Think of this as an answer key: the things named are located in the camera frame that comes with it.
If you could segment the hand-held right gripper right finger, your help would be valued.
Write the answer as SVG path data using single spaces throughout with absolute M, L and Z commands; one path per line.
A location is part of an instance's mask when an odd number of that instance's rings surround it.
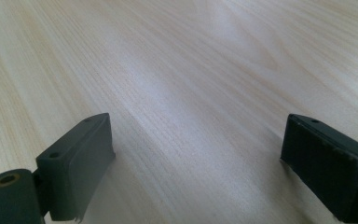
M 340 221 L 358 223 L 358 142 L 313 118 L 286 121 L 284 161 Z

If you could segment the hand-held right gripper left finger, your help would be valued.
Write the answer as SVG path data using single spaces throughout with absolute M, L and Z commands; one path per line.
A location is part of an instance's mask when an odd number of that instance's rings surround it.
M 80 121 L 36 158 L 48 182 L 48 211 L 54 221 L 81 220 L 109 164 L 113 150 L 110 116 Z

